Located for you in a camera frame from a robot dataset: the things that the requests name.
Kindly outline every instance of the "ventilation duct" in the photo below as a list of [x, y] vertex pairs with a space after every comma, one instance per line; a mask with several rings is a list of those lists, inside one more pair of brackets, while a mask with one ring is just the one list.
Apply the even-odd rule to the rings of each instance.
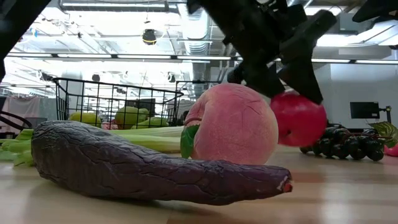
[[[183, 21], [183, 38], [193, 41], [185, 41], [185, 49], [189, 55], [208, 55], [208, 42], [201, 42], [208, 37], [209, 15], [204, 9], [199, 9], [193, 14], [188, 13], [185, 4], [179, 4], [178, 10]], [[206, 63], [192, 63], [192, 80], [208, 80], [210, 74], [206, 72]], [[203, 93], [203, 85], [192, 85], [195, 98]]]

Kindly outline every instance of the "bunch of grapes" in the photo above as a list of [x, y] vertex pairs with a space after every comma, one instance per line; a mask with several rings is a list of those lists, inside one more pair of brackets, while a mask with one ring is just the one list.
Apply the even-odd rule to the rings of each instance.
[[316, 156], [323, 154], [327, 158], [346, 159], [351, 156], [354, 160], [361, 160], [368, 156], [373, 161], [380, 161], [384, 157], [384, 139], [375, 129], [356, 134], [346, 128], [330, 127], [313, 146], [300, 150], [304, 154], [312, 151]]

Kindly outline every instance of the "basket handle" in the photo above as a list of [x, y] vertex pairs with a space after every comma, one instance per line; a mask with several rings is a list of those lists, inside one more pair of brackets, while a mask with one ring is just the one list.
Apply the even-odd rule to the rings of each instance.
[[[27, 127], [28, 127], [29, 129], [32, 129], [32, 123], [30, 123], [28, 120], [26, 120], [26, 119], [23, 118], [23, 117], [20, 117], [20, 116], [17, 116], [17, 115], [15, 115], [15, 114], [8, 113], [8, 112], [5, 112], [5, 111], [0, 111], [0, 114], [4, 114], [4, 115], [6, 115], [6, 116], [11, 116], [11, 117], [13, 117], [13, 118], [16, 118], [16, 119], [22, 121], [24, 124], [26, 124]], [[18, 129], [18, 130], [20, 130], [20, 131], [22, 131], [22, 130], [24, 129], [23, 126], [21, 126], [21, 125], [19, 125], [19, 124], [16, 124], [16, 123], [14, 123], [14, 122], [8, 120], [7, 118], [5, 118], [5, 117], [3, 117], [3, 116], [0, 116], [0, 121], [2, 121], [2, 122], [5, 123], [5, 124], [10, 125], [11, 127], [15, 128], [15, 129]]]

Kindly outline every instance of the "wooden table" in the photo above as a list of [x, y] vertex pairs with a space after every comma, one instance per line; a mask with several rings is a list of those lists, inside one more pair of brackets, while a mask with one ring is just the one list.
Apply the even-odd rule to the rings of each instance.
[[292, 171], [294, 190], [224, 207], [88, 198], [41, 179], [34, 168], [0, 164], [2, 224], [398, 223], [398, 158], [337, 161], [280, 148], [269, 164]]

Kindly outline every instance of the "red object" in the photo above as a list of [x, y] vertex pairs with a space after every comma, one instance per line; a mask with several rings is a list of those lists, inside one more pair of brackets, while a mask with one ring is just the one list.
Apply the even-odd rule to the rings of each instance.
[[398, 157], [398, 145], [391, 148], [388, 148], [386, 145], [384, 145], [384, 153], [387, 156]]
[[279, 144], [292, 147], [313, 145], [326, 128], [323, 105], [313, 103], [295, 91], [286, 91], [271, 99], [279, 129]]

